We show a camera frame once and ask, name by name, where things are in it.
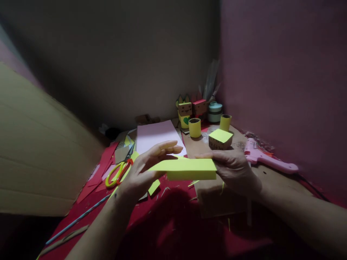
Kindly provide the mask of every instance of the yellow scissors handle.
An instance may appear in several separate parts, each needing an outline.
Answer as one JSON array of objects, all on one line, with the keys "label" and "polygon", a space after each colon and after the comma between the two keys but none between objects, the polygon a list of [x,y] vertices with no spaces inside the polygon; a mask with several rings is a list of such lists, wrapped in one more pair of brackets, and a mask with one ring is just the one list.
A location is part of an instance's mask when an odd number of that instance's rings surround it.
[{"label": "yellow scissors handle", "polygon": [[[106,181],[105,181],[105,185],[106,185],[106,188],[113,188],[116,183],[117,183],[117,178],[118,178],[118,175],[122,172],[123,170],[123,166],[126,162],[122,161],[120,163],[118,163],[113,169],[112,171],[110,171],[110,173],[108,174],[107,178],[106,178]],[[114,178],[114,181],[109,183],[110,181],[110,177],[112,175],[112,173],[119,167],[119,171],[117,172],[115,178]]]}]

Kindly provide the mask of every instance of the cardboard wall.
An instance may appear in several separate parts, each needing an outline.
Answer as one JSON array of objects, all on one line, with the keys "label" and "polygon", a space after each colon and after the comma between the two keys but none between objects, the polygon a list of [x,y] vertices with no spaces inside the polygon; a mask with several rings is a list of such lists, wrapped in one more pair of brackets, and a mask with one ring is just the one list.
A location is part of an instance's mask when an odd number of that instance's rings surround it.
[{"label": "cardboard wall", "polygon": [[224,112],[345,204],[346,27],[345,1],[221,1]]},{"label": "cardboard wall", "polygon": [[64,216],[104,145],[64,106],[0,62],[0,212]]}]

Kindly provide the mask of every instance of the teal container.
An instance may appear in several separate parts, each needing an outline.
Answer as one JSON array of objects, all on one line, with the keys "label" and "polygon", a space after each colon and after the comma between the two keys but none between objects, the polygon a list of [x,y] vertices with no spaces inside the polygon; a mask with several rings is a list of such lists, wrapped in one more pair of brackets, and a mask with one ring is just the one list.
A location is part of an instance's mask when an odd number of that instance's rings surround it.
[{"label": "teal container", "polygon": [[207,120],[210,123],[219,123],[220,116],[222,115],[222,104],[218,104],[216,101],[213,101],[209,105],[209,112],[207,114]]}]

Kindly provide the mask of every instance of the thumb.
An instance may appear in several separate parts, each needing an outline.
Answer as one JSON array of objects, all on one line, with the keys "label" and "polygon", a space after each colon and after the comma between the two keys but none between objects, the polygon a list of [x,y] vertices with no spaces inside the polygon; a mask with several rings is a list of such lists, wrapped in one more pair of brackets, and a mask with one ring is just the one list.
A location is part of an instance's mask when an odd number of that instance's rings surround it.
[{"label": "thumb", "polygon": [[166,172],[163,171],[145,171],[140,173],[139,175],[142,177],[143,181],[146,183],[153,183],[161,176],[163,176]]},{"label": "thumb", "polygon": [[225,151],[212,150],[211,152],[208,152],[208,153],[196,155],[195,158],[197,159],[210,158],[223,164],[228,162],[228,159],[230,158],[230,156],[228,156],[228,154]]}]

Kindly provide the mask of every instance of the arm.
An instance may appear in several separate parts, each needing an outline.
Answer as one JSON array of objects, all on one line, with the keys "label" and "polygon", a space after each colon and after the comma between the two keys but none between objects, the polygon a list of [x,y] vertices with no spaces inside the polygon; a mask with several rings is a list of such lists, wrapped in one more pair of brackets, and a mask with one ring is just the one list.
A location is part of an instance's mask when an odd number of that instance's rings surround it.
[{"label": "arm", "polygon": [[65,260],[115,258],[136,203],[164,174],[147,170],[161,160],[170,159],[167,154],[179,154],[182,147],[176,144],[177,141],[157,144],[136,159],[118,192],[106,203]]},{"label": "arm", "polygon": [[212,151],[196,157],[212,158],[228,187],[268,207],[317,251],[328,257],[347,257],[346,209],[260,180],[240,151]]}]

